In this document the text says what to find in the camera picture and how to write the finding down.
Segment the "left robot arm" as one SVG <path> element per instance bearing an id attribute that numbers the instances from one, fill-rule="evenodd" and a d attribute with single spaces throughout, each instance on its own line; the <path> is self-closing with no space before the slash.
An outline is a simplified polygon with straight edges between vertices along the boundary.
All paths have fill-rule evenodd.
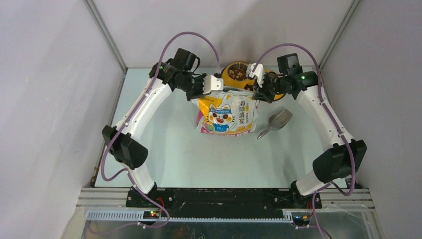
<path id="1" fill-rule="evenodd" d="M 194 63 L 200 63 L 199 57 L 182 48 L 173 58 L 156 63 L 129 111 L 114 126 L 105 125 L 102 130 L 107 152 L 123 166 L 132 184 L 140 190 L 138 201 L 148 208 L 157 202 L 157 193 L 153 191 L 156 182 L 146 165 L 148 149 L 140 139 L 154 113 L 175 89 L 189 97 L 203 93 L 205 75 L 195 73 Z"/>

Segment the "yellow double pet bowl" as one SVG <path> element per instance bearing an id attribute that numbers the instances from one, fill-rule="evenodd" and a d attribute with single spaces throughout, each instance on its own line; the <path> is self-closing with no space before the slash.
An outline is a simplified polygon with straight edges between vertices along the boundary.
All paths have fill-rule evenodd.
<path id="1" fill-rule="evenodd" d="M 260 100 L 254 100 L 253 85 L 254 80 L 248 78 L 246 70 L 248 63 L 237 61 L 228 64 L 221 73 L 224 83 L 224 91 L 216 96 L 215 102 L 223 103 L 232 97 L 245 98 L 253 103 L 259 103 Z"/>

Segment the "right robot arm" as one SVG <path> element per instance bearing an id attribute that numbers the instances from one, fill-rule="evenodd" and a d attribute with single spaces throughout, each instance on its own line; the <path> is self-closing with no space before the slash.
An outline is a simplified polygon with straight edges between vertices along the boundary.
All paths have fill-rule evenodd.
<path id="1" fill-rule="evenodd" d="M 252 63 L 246 74 L 253 79 L 254 99 L 272 102 L 275 95 L 291 95 L 313 121 L 323 153 L 312 163 L 312 170 L 295 181 L 296 191 L 289 195 L 295 208 L 304 207 L 309 195 L 338 178 L 356 173 L 366 153 L 363 140 L 356 140 L 335 114 L 324 88 L 314 71 L 303 71 L 296 53 L 278 57 L 279 72 L 266 72 L 260 63 Z"/>

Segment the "pet food bag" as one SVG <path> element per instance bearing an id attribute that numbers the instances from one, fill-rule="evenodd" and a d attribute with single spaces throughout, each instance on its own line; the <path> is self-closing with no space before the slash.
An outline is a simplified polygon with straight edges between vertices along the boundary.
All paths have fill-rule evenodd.
<path id="1" fill-rule="evenodd" d="M 251 92 L 212 92 L 193 103 L 199 109 L 196 130 L 200 133 L 236 137 L 255 131 L 258 101 Z"/>

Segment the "metal food scoop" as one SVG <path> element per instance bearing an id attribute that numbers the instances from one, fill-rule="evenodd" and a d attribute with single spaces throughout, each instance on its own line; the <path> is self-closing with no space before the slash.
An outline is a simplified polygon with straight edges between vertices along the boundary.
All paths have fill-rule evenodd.
<path id="1" fill-rule="evenodd" d="M 272 130 L 280 130 L 282 129 L 293 117 L 293 114 L 287 110 L 282 109 L 268 118 L 267 127 L 259 133 L 257 139 L 260 140 L 263 136 L 269 133 Z"/>

